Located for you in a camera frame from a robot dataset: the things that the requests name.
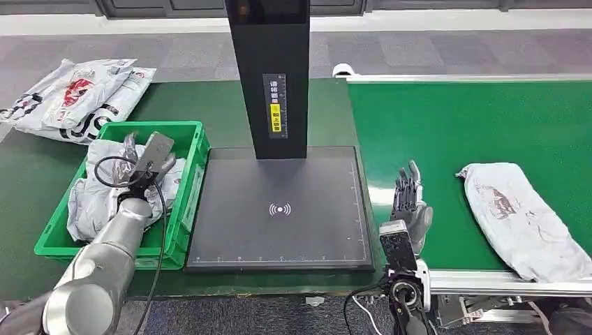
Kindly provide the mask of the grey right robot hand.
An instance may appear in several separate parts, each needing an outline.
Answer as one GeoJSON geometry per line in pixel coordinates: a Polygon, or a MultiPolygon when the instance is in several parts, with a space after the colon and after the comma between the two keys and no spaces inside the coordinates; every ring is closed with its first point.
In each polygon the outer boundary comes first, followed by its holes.
{"type": "Polygon", "coordinates": [[[394,203],[390,220],[402,220],[406,224],[416,256],[421,253],[424,247],[433,215],[433,208],[423,200],[420,170],[414,160],[409,160],[408,169],[400,168],[395,180],[394,203]]]}

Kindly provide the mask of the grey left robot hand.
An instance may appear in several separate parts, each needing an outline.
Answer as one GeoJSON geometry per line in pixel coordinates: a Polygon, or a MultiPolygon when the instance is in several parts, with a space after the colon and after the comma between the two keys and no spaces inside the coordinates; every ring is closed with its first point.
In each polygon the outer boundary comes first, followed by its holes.
{"type": "Polygon", "coordinates": [[[129,184],[130,188],[140,190],[153,181],[161,183],[175,165],[176,156],[172,138],[153,132],[144,146],[138,146],[137,134],[133,131],[124,138],[122,159],[115,160],[112,177],[116,185],[129,184]]]}

